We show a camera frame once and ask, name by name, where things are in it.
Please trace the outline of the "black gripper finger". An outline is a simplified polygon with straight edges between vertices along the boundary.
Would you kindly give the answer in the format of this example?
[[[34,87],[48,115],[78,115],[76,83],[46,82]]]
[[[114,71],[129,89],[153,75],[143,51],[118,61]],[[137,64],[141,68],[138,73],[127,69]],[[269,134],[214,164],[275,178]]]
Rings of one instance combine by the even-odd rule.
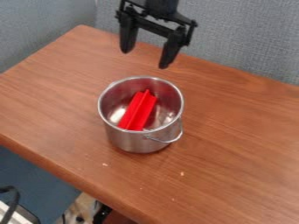
[[[137,35],[139,26],[137,20],[127,14],[120,15],[120,50],[130,53],[137,45]]]
[[[163,53],[159,61],[159,68],[166,69],[177,58],[177,55],[185,46],[185,31],[175,31],[170,34],[170,37],[163,45]]]

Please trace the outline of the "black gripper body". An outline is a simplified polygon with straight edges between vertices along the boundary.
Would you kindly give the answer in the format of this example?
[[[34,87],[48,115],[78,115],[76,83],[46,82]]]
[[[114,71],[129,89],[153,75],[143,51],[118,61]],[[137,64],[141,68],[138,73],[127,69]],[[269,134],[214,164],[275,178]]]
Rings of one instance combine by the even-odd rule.
[[[151,17],[155,20],[177,23],[182,31],[185,31],[185,45],[187,46],[191,43],[198,22],[178,11],[179,1],[181,0],[120,0],[116,10],[118,22],[120,15],[127,14],[135,19],[139,29],[149,30],[151,33],[166,38],[174,30],[167,26],[157,24],[147,18]]]

